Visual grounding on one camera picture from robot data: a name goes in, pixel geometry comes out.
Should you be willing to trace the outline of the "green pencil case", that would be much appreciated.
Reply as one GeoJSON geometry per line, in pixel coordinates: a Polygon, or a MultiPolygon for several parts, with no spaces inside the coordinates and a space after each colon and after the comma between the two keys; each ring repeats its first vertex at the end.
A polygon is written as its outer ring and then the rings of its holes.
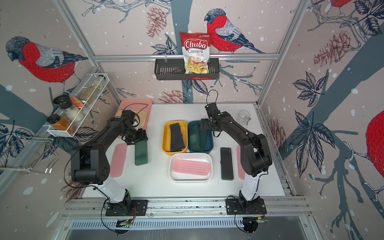
{"type": "Polygon", "coordinates": [[[192,151],[197,151],[200,148],[200,131],[198,125],[191,127],[190,148],[192,151]]]}
{"type": "Polygon", "coordinates": [[[211,131],[203,130],[201,128],[199,130],[200,130],[199,151],[200,152],[210,151],[212,148],[212,143],[211,143],[212,133],[211,133],[211,131]]]}
{"type": "Polygon", "coordinates": [[[135,143],[135,165],[142,166],[148,163],[148,141],[135,143]]]}

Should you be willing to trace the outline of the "black pencil case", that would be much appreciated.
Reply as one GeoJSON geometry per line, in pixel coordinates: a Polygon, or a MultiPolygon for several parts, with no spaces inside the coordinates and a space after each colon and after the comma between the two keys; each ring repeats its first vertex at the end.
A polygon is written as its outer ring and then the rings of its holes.
{"type": "Polygon", "coordinates": [[[221,148],[221,179],[232,181],[234,179],[233,160],[231,148],[221,148]]]}
{"type": "Polygon", "coordinates": [[[183,134],[179,123],[170,125],[171,131],[171,152],[180,152],[185,148],[183,134]]]}

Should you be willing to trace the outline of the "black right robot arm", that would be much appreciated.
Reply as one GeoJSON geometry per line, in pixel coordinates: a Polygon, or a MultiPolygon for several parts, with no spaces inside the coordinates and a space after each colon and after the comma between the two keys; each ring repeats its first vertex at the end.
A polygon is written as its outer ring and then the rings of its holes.
{"type": "Polygon", "coordinates": [[[226,132],[240,146],[241,166],[246,176],[239,202],[243,208],[255,205],[260,198],[260,179],[269,173],[273,163],[266,136],[245,129],[229,113],[220,112],[216,103],[207,104],[205,110],[208,118],[201,119],[202,129],[226,132]]]}

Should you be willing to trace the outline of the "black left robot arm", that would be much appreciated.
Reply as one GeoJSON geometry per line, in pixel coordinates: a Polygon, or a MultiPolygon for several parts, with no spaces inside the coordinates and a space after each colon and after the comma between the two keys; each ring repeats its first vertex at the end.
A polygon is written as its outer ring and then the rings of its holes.
{"type": "Polygon", "coordinates": [[[71,150],[71,178],[83,187],[93,187],[109,202],[109,208],[132,211],[132,200],[128,190],[122,188],[110,175],[110,164],[106,152],[119,136],[129,146],[147,141],[147,133],[139,129],[135,120],[138,114],[123,110],[120,117],[112,117],[106,126],[90,141],[71,150]]]}

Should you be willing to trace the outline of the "dark teal storage box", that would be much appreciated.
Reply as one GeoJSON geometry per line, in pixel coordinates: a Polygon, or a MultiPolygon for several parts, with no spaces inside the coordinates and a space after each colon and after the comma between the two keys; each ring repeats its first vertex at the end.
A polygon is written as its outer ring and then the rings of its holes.
{"type": "Polygon", "coordinates": [[[188,123],[188,143],[192,153],[209,154],[214,148],[212,131],[202,130],[201,121],[188,123]]]}

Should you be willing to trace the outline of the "yellow storage box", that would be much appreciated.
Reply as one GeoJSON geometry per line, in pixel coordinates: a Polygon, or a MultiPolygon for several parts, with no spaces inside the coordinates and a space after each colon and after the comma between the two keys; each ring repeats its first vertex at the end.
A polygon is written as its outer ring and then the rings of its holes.
{"type": "Polygon", "coordinates": [[[165,124],[163,132],[162,150],[165,154],[172,156],[174,154],[186,153],[188,149],[188,126],[184,121],[170,121],[165,124]],[[171,152],[171,129],[170,125],[179,124],[185,148],[178,152],[171,152]]]}

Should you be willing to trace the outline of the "white storage box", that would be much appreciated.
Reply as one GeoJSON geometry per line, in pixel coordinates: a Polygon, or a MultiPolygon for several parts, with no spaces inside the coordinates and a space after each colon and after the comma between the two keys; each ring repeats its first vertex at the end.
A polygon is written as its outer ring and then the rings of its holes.
{"type": "Polygon", "coordinates": [[[181,154],[173,155],[170,159],[169,178],[174,182],[180,182],[180,183],[182,183],[182,182],[185,182],[185,183],[207,182],[212,178],[212,176],[213,176],[213,163],[212,163],[212,158],[208,154],[205,154],[205,153],[181,153],[181,154]],[[176,159],[209,163],[211,166],[210,174],[207,176],[197,176],[197,175],[175,173],[171,167],[172,167],[173,162],[176,159]]]}

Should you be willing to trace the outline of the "clear measuring cup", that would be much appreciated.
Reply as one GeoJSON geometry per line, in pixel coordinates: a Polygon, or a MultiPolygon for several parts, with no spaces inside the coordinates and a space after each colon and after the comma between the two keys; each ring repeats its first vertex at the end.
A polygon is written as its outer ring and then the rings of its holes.
{"type": "Polygon", "coordinates": [[[251,119],[251,115],[250,115],[250,113],[249,113],[248,111],[241,110],[241,111],[238,112],[236,121],[237,121],[241,126],[243,126],[244,128],[247,128],[250,119],[251,119]]]}

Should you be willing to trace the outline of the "pink tray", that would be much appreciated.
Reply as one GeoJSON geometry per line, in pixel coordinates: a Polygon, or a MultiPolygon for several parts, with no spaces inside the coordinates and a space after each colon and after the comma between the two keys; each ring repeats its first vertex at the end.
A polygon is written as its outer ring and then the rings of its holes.
{"type": "Polygon", "coordinates": [[[146,124],[144,125],[144,130],[147,129],[150,114],[152,110],[153,101],[152,100],[125,100],[122,101],[118,107],[118,111],[115,114],[115,117],[120,117],[122,115],[123,110],[131,110],[131,111],[147,111],[148,116],[146,119],[146,124]]]}

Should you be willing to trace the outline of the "tan spice jar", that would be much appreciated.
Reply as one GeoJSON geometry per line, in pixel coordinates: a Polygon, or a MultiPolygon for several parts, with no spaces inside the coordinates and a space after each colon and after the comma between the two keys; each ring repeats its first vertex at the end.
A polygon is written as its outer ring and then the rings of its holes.
{"type": "Polygon", "coordinates": [[[92,104],[102,92],[106,84],[105,76],[98,75],[90,87],[87,87],[80,96],[80,101],[85,104],[92,104]]]}

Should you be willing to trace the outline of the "black lid spice grinder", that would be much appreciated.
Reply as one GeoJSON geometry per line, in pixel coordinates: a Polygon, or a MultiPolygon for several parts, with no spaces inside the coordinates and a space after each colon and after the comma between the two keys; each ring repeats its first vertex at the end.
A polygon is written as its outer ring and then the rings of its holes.
{"type": "Polygon", "coordinates": [[[60,95],[53,99],[54,105],[58,106],[71,123],[80,122],[85,115],[72,102],[67,95],[60,95]]]}

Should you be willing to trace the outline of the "orange spice jar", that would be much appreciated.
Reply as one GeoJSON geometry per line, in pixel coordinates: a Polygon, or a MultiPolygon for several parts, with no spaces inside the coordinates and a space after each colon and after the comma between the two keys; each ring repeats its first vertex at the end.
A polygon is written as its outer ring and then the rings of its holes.
{"type": "Polygon", "coordinates": [[[70,135],[74,134],[76,132],[77,127],[72,124],[71,121],[69,121],[66,118],[61,117],[60,115],[53,114],[50,115],[47,118],[47,122],[56,130],[58,131],[66,131],[70,135]]]}

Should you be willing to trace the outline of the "Chuba cassava chips bag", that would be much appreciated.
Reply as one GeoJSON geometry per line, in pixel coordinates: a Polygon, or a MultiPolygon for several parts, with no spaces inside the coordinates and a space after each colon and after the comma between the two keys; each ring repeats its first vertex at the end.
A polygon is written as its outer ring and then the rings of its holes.
{"type": "Polygon", "coordinates": [[[208,74],[211,36],[180,32],[186,74],[208,74]]]}

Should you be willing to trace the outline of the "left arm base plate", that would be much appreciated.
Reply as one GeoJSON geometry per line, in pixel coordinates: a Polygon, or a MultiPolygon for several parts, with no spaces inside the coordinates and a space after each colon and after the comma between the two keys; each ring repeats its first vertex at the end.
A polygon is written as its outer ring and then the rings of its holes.
{"type": "Polygon", "coordinates": [[[148,200],[131,200],[131,204],[126,206],[123,202],[107,203],[107,217],[123,217],[123,216],[145,216],[148,206],[148,200]]]}

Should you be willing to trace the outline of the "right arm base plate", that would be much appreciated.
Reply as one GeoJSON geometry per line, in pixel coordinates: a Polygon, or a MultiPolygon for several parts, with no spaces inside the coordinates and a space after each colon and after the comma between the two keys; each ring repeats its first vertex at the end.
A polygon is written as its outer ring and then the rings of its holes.
{"type": "Polygon", "coordinates": [[[227,198],[226,210],[228,215],[266,215],[267,209],[264,199],[258,197],[252,201],[239,198],[227,198]]]}

